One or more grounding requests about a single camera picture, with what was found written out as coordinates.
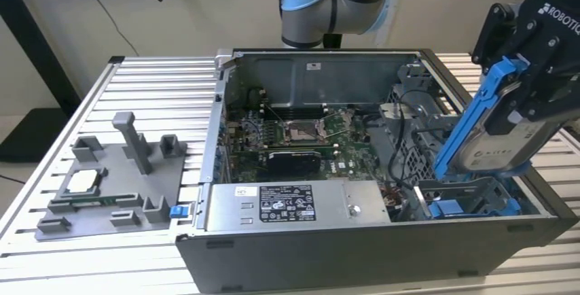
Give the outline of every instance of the white sticker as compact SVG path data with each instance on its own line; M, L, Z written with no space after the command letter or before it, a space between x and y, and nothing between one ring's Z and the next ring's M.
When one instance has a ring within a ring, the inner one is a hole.
M322 63L307 63L307 71L319 71L323 68Z
M256 186L236 186L235 196L258 196Z

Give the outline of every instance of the floor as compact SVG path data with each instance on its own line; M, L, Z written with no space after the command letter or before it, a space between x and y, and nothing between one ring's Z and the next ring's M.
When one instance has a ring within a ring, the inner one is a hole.
M0 116L0 142L10 135L10 132L20 123L24 116ZM32 175L38 164L11 164L8 162L0 162L0 175L27 181ZM10 204L12 203L16 195L20 192L23 184L7 179L0 178L0 217L4 215Z

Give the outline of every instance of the blue clip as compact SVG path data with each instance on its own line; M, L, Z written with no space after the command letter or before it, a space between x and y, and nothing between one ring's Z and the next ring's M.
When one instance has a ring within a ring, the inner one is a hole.
M190 216L190 207L182 205L175 205L170 210L170 218L187 218Z
M476 123L480 121L486 110L491 109L500 96L498 91L504 77L514 73L523 71L527 68L527 64L520 60L510 60L503 58L491 68L486 81L483 82L480 89L475 95L467 110L462 115L462 119L451 132L448 141L446 142L438 158L435 160L435 176L438 179L443 179L448 173L448 165L460 149L470 132L474 130Z
M460 215L464 211L458 200L439 200L428 206L434 218L440 219L451 215Z

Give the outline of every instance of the black stand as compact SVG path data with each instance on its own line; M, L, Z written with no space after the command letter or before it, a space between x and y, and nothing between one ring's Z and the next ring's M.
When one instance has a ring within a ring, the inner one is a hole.
M75 113L80 98L24 1L0 0L0 16L62 106L31 110L0 145L0 161L38 162Z

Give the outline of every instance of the robotic arm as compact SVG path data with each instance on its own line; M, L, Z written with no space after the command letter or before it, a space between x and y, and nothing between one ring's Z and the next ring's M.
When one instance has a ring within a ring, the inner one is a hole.
M494 4L472 61L483 84L435 163L462 173L520 175L562 125L580 117L580 0Z

